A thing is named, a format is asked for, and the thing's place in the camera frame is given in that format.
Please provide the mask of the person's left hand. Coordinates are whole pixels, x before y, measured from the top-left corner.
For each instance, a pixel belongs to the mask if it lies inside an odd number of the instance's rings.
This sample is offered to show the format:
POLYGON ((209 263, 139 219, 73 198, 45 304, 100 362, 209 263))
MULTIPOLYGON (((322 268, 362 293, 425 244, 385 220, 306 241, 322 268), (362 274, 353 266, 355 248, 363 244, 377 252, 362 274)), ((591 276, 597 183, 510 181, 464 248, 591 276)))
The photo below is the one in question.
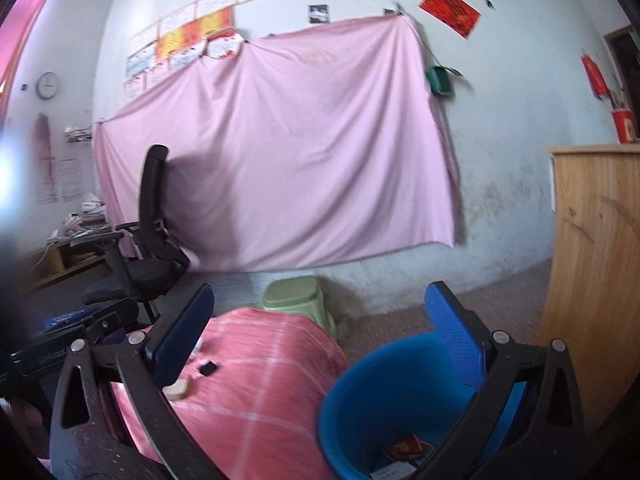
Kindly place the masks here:
POLYGON ((43 426, 43 418, 32 404, 23 400, 1 399, 2 410, 26 443, 32 442, 32 430, 43 426))

